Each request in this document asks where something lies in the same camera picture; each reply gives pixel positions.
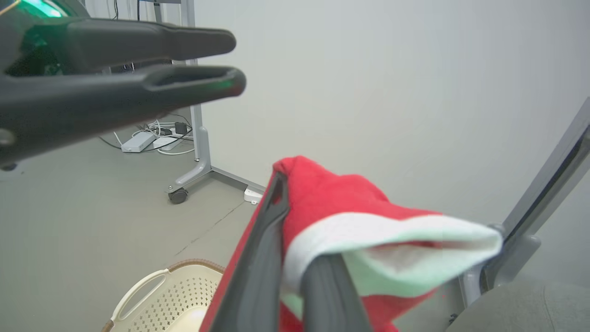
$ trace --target fabric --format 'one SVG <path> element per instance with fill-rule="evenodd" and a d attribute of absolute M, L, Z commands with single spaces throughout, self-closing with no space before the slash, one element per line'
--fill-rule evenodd
<path fill-rule="evenodd" d="M 588 326 L 590 289 L 521 280 L 482 295 L 447 332 L 587 331 Z"/>
<path fill-rule="evenodd" d="M 291 210 L 283 225 L 281 331 L 303 331 L 300 280 L 311 261 L 343 253 L 375 331 L 430 296 L 435 288 L 499 253 L 502 236 L 488 227 L 391 204 L 359 175 L 335 175 L 305 158 L 285 158 Z M 221 280 L 201 331 L 207 331 L 238 262 L 258 209 Z"/>

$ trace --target white trim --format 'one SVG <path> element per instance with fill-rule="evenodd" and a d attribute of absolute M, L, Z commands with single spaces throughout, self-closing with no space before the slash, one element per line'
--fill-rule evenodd
<path fill-rule="evenodd" d="M 410 241 L 436 241 L 441 247 L 376 248 Z M 501 247 L 498 231 L 448 216 L 395 220 L 340 213 L 319 220 L 293 239 L 285 255 L 283 283 L 298 293 L 301 277 L 314 258 L 345 252 L 359 295 L 414 297 L 493 257 Z"/>

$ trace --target laundry basket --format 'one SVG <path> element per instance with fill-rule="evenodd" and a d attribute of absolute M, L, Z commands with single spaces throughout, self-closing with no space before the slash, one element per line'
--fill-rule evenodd
<path fill-rule="evenodd" d="M 119 301 L 102 332 L 198 331 L 223 271 L 215 263 L 189 259 L 146 276 Z M 123 312 L 135 294 L 159 279 L 147 295 Z"/>

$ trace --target metal frame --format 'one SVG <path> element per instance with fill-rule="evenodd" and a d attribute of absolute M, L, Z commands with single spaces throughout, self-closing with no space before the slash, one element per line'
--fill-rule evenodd
<path fill-rule="evenodd" d="M 541 246 L 535 232 L 590 170 L 589 156 L 590 97 L 502 224 L 505 229 L 502 253 L 460 276 L 465 307 L 486 291 L 514 280 Z"/>
<path fill-rule="evenodd" d="M 195 23 L 195 0 L 141 0 L 153 2 L 154 12 L 156 15 L 156 22 L 162 23 L 162 9 L 160 4 L 180 4 L 181 6 L 181 20 L 182 25 L 185 27 L 196 27 Z M 189 60 L 188 64 L 196 64 L 197 60 Z M 255 189 L 264 191 L 266 188 L 263 185 L 259 185 L 241 178 L 237 175 L 231 174 L 224 170 L 220 170 L 217 167 L 211 165 L 211 153 L 209 150 L 209 133 L 207 128 L 203 126 L 203 116 L 201 113 L 201 105 L 191 106 L 191 125 L 193 129 L 193 140 L 195 146 L 195 161 L 197 165 L 195 168 L 190 170 L 188 173 L 177 178 L 174 183 L 166 188 L 167 193 L 173 193 L 179 189 L 184 188 L 190 183 L 200 179 L 209 172 L 217 172 L 226 177 L 232 178 L 244 184 L 247 184 Z"/>

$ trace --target red cloth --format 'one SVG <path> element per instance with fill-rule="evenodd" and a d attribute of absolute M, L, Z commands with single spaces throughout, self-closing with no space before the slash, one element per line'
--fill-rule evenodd
<path fill-rule="evenodd" d="M 303 229 L 324 217 L 343 211 L 380 214 L 396 219 L 432 214 L 429 211 L 393 205 L 381 190 L 365 178 L 359 175 L 335 175 L 305 157 L 285 158 L 275 163 L 273 168 L 274 171 L 282 172 L 287 176 L 289 187 L 291 210 L 284 222 L 285 250 Z M 207 332 L 213 322 L 260 206 L 261 204 L 252 215 L 250 223 L 232 255 L 205 315 L 200 328 L 201 332 Z M 433 243 L 428 242 L 421 244 L 434 246 Z M 362 301 L 375 331 L 394 332 L 397 329 L 391 324 L 391 321 L 431 296 L 433 292 L 434 290 L 414 298 L 371 295 L 363 297 Z M 280 308 L 280 331 L 303 331 L 301 322 L 283 304 Z"/>

